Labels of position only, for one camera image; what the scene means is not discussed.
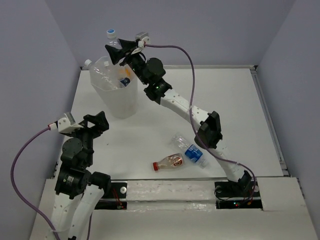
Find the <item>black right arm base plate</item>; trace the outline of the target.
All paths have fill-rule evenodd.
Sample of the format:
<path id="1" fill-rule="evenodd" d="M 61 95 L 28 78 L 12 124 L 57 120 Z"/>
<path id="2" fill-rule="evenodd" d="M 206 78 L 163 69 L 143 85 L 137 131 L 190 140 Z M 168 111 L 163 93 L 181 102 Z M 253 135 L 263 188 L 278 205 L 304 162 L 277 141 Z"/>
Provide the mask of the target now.
<path id="1" fill-rule="evenodd" d="M 263 209 L 259 185 L 251 181 L 247 189 L 233 189 L 236 187 L 230 181 L 216 181 L 214 183 L 215 207 L 217 210 L 235 209 Z"/>

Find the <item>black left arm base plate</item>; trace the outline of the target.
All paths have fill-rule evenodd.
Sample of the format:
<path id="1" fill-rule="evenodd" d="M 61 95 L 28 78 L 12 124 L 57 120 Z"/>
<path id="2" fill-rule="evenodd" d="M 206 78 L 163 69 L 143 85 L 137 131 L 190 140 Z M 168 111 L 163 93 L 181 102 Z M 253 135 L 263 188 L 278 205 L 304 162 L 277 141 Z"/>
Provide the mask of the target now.
<path id="1" fill-rule="evenodd" d="M 95 206 L 95 210 L 126 210 L 127 181 L 112 181 L 108 193 L 105 193 Z"/>

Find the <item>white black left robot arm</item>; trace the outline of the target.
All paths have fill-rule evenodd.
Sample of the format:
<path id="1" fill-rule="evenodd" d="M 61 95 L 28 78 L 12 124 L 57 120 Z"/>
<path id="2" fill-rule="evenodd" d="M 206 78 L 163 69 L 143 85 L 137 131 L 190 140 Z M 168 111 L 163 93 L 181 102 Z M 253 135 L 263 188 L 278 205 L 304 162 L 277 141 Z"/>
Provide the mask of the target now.
<path id="1" fill-rule="evenodd" d="M 47 240 L 79 240 L 99 200 L 110 194 L 111 177 L 90 172 L 94 139 L 109 129 L 104 111 L 87 114 L 76 123 L 67 112 L 49 125 L 68 137 L 61 148 L 61 165 L 54 188 L 55 197 Z"/>

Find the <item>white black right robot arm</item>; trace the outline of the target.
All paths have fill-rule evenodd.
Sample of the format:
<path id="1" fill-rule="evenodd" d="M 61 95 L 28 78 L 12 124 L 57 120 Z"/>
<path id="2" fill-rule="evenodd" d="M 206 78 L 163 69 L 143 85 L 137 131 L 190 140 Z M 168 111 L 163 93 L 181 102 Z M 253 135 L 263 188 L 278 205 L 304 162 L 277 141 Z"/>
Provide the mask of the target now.
<path id="1" fill-rule="evenodd" d="M 105 45 L 114 65 L 129 66 L 138 79 L 146 86 L 144 92 L 153 102 L 170 109 L 191 124 L 194 141 L 212 155 L 223 169 L 228 185 L 227 193 L 243 196 L 247 201 L 253 198 L 256 177 L 253 171 L 244 164 L 228 159 L 228 151 L 223 142 L 220 115 L 204 111 L 186 100 L 164 80 L 166 71 L 160 59 L 145 58 L 142 53 L 145 47 L 151 47 L 143 40 L 120 39 L 121 48 Z"/>

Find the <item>clear crushed bottle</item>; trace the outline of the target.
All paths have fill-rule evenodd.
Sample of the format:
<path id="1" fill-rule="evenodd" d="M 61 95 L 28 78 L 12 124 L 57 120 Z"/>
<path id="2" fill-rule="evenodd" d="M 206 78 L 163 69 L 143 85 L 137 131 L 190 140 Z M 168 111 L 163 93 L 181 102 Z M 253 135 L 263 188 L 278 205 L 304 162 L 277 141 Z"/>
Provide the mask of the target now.
<path id="1" fill-rule="evenodd" d="M 114 29 L 108 29 L 106 31 L 107 34 L 107 43 L 106 45 L 116 48 L 117 50 L 121 50 L 122 47 L 118 42 L 117 33 Z"/>

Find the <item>blue label water bottle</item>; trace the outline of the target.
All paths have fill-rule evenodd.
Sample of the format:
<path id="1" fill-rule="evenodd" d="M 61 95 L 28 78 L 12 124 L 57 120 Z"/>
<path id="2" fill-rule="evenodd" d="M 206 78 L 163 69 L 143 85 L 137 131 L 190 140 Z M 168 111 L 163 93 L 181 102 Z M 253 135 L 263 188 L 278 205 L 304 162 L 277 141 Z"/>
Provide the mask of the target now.
<path id="1" fill-rule="evenodd" d="M 179 133 L 171 138 L 171 144 L 173 144 L 175 148 L 178 148 L 193 164 L 198 165 L 201 168 L 206 168 L 208 166 L 208 161 L 206 160 L 204 153 L 195 144 L 189 142 Z"/>

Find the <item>orange juice bottle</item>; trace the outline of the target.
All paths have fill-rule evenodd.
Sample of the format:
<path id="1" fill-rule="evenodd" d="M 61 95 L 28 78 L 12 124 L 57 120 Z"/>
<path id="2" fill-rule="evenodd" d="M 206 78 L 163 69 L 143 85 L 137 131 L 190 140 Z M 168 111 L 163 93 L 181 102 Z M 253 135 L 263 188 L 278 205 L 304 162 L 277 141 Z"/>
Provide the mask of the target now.
<path id="1" fill-rule="evenodd" d="M 120 66 L 117 71 L 117 79 L 119 81 L 119 87 L 125 88 L 131 82 L 131 72 L 124 66 Z"/>

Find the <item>clear bottle white cap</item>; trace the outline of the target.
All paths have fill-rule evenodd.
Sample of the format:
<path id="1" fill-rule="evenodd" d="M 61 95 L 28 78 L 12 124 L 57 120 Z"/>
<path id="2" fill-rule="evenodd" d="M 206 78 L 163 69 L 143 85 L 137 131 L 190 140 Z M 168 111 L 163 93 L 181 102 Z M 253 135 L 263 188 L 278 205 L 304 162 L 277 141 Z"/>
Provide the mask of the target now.
<path id="1" fill-rule="evenodd" d="M 107 80 L 107 86 L 110 90 L 118 90 L 124 88 L 124 84 L 118 78 L 109 78 Z"/>

